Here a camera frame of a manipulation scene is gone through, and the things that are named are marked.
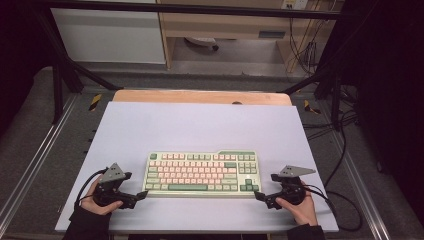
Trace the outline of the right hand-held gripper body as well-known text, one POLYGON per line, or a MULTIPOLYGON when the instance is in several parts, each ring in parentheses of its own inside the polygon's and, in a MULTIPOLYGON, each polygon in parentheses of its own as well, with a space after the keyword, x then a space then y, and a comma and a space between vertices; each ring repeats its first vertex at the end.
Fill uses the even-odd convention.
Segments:
POLYGON ((265 197, 267 207, 269 209, 281 209, 281 206, 276 203, 278 197, 287 200, 293 205, 300 204, 306 195, 306 190, 303 187, 300 177, 312 173, 315 173, 314 169, 286 165, 278 173, 279 176, 283 177, 283 181, 278 182, 281 186, 281 191, 265 197))

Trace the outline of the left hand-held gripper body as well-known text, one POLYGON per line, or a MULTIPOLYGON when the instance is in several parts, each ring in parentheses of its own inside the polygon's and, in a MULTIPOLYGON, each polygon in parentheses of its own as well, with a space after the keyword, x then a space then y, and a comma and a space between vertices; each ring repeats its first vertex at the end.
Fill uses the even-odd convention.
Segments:
POLYGON ((93 199, 99 206, 106 206, 115 201, 122 201, 120 209, 135 207, 134 195, 119 191, 124 180, 124 171, 117 163, 112 164, 100 178, 93 193, 93 199))

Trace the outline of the cream pink green keyboard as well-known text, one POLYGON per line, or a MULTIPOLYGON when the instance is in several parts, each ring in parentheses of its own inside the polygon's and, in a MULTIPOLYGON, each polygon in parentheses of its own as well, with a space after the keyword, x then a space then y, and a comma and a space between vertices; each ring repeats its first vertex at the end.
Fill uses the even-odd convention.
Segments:
POLYGON ((254 151, 152 152, 143 190, 155 197, 250 198, 261 190, 254 151))

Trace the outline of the person's right hand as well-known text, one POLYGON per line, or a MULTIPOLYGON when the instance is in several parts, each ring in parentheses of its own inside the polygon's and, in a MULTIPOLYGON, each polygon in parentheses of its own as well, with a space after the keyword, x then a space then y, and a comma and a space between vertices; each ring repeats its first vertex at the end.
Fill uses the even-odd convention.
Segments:
POLYGON ((306 193, 304 200, 298 205, 293 205, 280 197, 276 199, 276 203, 282 208, 288 210, 298 225, 318 225, 315 205, 310 192, 306 193))

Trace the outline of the person's left hand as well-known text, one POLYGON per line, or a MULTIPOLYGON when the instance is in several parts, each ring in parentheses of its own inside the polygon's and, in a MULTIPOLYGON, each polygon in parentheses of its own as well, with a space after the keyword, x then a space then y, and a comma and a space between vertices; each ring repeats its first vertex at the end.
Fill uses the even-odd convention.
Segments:
POLYGON ((93 199, 93 193, 96 189, 96 186, 99 182, 99 178, 97 178, 88 189, 86 195, 80 200, 80 206, 97 215, 108 215, 113 211, 117 210, 119 207, 123 205, 122 201, 115 201, 106 206, 99 206, 93 199))

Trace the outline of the yellow black striped tape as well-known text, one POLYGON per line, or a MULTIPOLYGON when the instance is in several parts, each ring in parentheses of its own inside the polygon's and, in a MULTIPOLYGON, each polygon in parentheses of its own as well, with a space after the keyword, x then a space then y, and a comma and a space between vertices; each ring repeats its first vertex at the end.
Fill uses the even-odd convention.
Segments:
POLYGON ((96 109, 96 107, 97 107, 97 105, 98 105, 99 101, 101 100, 101 97, 102 97, 102 94, 96 94, 96 95, 93 97, 93 99, 92 99, 92 101, 91 101, 91 103, 90 103, 90 106, 89 106, 89 108, 88 108, 88 110, 89 110, 89 111, 94 111, 94 110, 96 109))
POLYGON ((321 114, 321 111, 316 108, 312 108, 308 100, 304 100, 304 110, 307 112, 312 112, 314 114, 321 114))

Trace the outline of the pale lavender board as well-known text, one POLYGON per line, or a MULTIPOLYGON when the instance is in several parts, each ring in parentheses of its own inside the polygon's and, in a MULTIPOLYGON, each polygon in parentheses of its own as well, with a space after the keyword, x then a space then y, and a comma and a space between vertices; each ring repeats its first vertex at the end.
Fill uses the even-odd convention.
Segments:
MULTIPOLYGON (((69 225, 73 204, 94 172, 118 164, 132 174, 121 191, 141 190, 153 151, 253 150, 263 192, 279 190, 271 180, 285 166, 316 167, 298 111, 293 106, 111 102, 81 167, 56 228, 69 225)), ((115 233, 282 233, 294 225, 286 210, 255 198, 156 198, 112 214, 115 233)))

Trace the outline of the wooden table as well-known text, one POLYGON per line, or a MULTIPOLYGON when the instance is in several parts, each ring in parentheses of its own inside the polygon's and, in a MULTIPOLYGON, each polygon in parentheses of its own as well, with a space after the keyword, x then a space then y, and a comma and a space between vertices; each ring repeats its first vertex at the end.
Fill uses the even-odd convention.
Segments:
POLYGON ((291 106, 282 93, 196 91, 196 90, 118 90, 114 102, 205 103, 291 106))

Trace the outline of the white cabinet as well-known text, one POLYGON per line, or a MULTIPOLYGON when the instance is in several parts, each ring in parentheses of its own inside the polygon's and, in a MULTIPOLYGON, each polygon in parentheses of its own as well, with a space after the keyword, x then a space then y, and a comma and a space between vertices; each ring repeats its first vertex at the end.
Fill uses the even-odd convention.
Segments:
POLYGON ((68 55, 79 62, 166 62, 157 13, 52 9, 68 55))

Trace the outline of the black curtain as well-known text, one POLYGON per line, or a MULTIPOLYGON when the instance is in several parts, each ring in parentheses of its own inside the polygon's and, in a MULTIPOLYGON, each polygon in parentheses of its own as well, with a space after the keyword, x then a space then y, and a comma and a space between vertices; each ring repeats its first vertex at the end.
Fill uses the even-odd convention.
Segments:
POLYGON ((351 58, 379 160, 424 223, 424 0, 379 0, 351 58))
POLYGON ((0 0, 0 137, 25 102, 34 76, 49 65, 19 0, 0 0))

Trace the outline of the office chair base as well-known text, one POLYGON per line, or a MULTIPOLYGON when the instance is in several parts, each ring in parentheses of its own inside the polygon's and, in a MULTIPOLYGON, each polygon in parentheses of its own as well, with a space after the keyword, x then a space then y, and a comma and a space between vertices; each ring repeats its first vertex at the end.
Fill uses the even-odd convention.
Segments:
POLYGON ((219 49, 219 46, 217 45, 217 42, 215 41, 214 38, 186 37, 186 40, 198 46, 210 47, 213 51, 217 51, 219 49))

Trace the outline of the light wooden desk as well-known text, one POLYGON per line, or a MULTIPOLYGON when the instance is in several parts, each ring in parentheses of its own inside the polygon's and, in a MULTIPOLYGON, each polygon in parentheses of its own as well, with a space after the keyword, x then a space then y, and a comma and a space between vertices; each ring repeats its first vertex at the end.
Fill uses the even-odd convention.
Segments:
MULTIPOLYGON (((159 4, 197 4, 226 7, 283 9, 283 0, 156 0, 159 4)), ((308 0, 304 10, 339 12, 337 0, 308 0)), ((276 42, 288 72, 300 64, 307 45, 327 43, 333 20, 277 19, 275 17, 161 13, 159 15, 166 65, 172 65, 178 38, 265 39, 276 42)))

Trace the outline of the white power strip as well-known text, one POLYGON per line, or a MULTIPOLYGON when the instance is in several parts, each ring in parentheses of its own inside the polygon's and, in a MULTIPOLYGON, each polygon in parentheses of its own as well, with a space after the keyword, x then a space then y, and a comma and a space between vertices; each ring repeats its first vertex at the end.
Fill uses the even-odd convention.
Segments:
POLYGON ((283 0, 282 8, 292 10, 304 10, 307 6, 307 3, 308 0, 283 0))

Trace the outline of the aluminium rail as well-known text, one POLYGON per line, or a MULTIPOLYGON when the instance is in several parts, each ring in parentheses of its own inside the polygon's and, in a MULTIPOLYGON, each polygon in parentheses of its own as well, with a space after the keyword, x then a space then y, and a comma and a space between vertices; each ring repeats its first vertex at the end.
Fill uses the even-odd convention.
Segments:
POLYGON ((390 240, 390 234, 384 221, 371 197, 370 192, 357 170, 353 158, 347 150, 347 145, 342 139, 341 132, 333 132, 332 137, 338 150, 342 153, 342 164, 352 185, 353 191, 358 199, 364 218, 374 236, 375 240, 390 240))
POLYGON ((32 185, 32 182, 37 176, 50 150, 54 146, 56 139, 60 135, 64 125, 66 124, 69 116, 71 115, 72 110, 75 107, 75 104, 78 98, 79 98, 78 94, 71 94, 68 97, 64 107, 62 108, 64 113, 59 118, 58 122, 53 124, 50 127, 47 135, 43 139, 41 145, 38 147, 29 165, 25 169, 25 172, 19 179, 11 195, 7 199, 2 209, 0 210, 0 236, 6 232, 20 204, 22 203, 30 186, 32 185))

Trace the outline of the black frame leg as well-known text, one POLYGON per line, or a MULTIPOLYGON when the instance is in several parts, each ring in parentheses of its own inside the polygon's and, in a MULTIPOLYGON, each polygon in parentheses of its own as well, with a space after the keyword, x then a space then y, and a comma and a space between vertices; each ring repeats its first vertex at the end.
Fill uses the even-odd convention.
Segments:
POLYGON ((332 95, 331 124, 336 131, 342 128, 339 120, 339 106, 343 72, 358 52, 360 39, 366 32, 366 24, 380 0, 345 0, 337 17, 330 38, 324 48, 324 55, 318 69, 310 77, 283 90, 291 95, 312 83, 318 83, 314 92, 317 99, 332 95))
POLYGON ((49 8, 34 6, 32 12, 43 34, 46 36, 47 51, 52 60, 54 95, 53 124, 59 122, 64 112, 62 84, 65 84, 72 93, 81 93, 84 89, 79 74, 88 77, 108 90, 121 90, 121 87, 102 79, 70 58, 49 8))

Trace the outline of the black frame crossbar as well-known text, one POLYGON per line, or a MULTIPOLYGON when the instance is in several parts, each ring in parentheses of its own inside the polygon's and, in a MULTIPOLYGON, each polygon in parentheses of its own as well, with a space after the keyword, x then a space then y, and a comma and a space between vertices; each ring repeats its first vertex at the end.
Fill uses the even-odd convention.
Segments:
POLYGON ((49 8, 79 9, 79 10, 231 15, 231 16, 255 16, 255 17, 323 19, 323 20, 342 20, 342 19, 351 18, 351 15, 349 14, 338 13, 338 12, 278 10, 278 9, 247 8, 247 7, 80 1, 80 0, 34 0, 34 3, 40 6, 49 7, 49 8))

